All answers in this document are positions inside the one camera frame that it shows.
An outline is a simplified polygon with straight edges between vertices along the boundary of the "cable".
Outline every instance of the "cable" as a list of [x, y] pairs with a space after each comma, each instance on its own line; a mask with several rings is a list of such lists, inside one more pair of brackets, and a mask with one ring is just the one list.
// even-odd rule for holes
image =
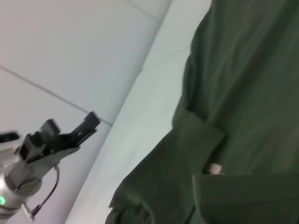
[[46, 202], [48, 201], [48, 199], [52, 196], [52, 194], [54, 193], [54, 191], [56, 190], [58, 183], [59, 183], [59, 176], [60, 176], [60, 171], [59, 171], [59, 166], [56, 165], [55, 170], [57, 172], [57, 179], [56, 179], [56, 183], [52, 189], [52, 191], [49, 193], [49, 195], [46, 197], [46, 199], [43, 201], [43, 203], [41, 203], [40, 205], [36, 206], [32, 211], [31, 211], [31, 215], [32, 217], [35, 217], [37, 215], [37, 213], [42, 209], [43, 205], [46, 204]]

